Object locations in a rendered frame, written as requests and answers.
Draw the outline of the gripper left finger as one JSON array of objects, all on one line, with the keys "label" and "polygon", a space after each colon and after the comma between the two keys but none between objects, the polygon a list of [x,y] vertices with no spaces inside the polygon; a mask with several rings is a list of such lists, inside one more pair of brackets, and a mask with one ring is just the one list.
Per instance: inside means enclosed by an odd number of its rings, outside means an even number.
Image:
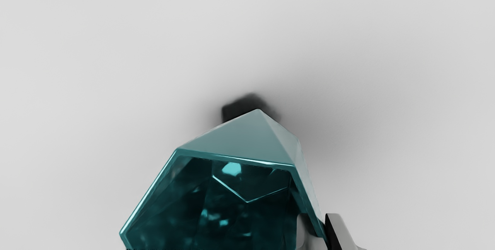
[{"label": "gripper left finger", "polygon": [[324,239],[316,236],[311,220],[306,213],[301,213],[297,217],[295,250],[328,250]]}]

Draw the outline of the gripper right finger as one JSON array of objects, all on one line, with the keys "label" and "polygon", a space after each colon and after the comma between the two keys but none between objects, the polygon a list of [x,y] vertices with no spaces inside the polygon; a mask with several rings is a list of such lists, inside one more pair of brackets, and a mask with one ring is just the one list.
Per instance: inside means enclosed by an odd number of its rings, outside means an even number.
[{"label": "gripper right finger", "polygon": [[366,250],[356,245],[341,215],[325,215],[325,231],[328,250]]}]

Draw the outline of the teal faceted mug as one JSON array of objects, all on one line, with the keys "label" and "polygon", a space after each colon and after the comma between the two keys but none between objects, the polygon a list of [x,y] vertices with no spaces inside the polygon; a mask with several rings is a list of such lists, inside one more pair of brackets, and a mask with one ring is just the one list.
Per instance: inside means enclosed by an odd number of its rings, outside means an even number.
[{"label": "teal faceted mug", "polygon": [[328,248],[299,140],[253,110],[176,148],[119,235],[129,250],[295,250],[301,213]]}]

